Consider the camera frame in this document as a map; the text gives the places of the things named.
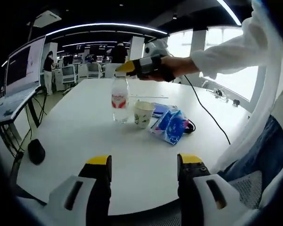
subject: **plastic water bottle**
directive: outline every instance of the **plastic water bottle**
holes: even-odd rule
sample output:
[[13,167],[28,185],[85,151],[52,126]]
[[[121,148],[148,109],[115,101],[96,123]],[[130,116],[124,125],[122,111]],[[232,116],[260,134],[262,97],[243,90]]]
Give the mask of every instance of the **plastic water bottle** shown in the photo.
[[125,73],[116,73],[112,85],[112,114],[114,121],[126,123],[129,116],[129,86]]

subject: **paper cup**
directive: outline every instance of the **paper cup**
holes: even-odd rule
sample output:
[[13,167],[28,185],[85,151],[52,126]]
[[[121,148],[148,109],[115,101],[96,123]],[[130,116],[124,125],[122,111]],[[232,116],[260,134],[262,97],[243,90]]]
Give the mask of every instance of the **paper cup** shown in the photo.
[[134,122],[141,129],[145,129],[151,120],[155,106],[153,103],[137,101],[134,105]]

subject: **white table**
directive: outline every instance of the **white table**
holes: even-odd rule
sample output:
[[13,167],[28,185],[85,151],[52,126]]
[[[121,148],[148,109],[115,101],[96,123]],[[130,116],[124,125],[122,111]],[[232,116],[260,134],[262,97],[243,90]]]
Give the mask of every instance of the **white table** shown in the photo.
[[[149,210],[178,198],[177,154],[192,153],[210,169],[228,147],[212,118],[199,105],[186,85],[129,80],[130,105],[140,100],[176,105],[196,124],[191,136],[170,145],[149,129],[140,130],[133,116],[125,125],[112,119],[111,79],[83,80],[51,110],[38,128],[37,138],[46,150],[39,166],[27,152],[17,184],[36,198],[48,202],[50,192],[71,175],[78,175],[85,162],[96,155],[112,155],[112,197],[109,215]],[[205,89],[195,88],[229,139],[239,135],[249,113],[225,103]]]

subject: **human hand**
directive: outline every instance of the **human hand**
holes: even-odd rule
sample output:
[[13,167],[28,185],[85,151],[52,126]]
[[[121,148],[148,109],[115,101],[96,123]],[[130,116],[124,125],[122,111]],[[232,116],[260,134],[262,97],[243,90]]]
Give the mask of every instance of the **human hand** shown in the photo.
[[[165,56],[161,58],[161,64],[167,66],[176,78],[184,74],[199,72],[199,69],[190,57]],[[142,80],[164,81],[163,76],[159,72],[142,78]]]

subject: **air conditioning unit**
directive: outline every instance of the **air conditioning unit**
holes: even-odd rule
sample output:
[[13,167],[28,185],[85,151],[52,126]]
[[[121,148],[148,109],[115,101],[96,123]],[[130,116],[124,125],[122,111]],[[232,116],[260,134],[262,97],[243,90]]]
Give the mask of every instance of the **air conditioning unit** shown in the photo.
[[62,18],[59,17],[58,15],[54,14],[53,12],[47,10],[45,12],[43,12],[42,14],[38,15],[36,20],[34,21],[33,26],[34,27],[45,27],[49,24],[52,24],[54,22],[57,22],[59,20],[61,20]]

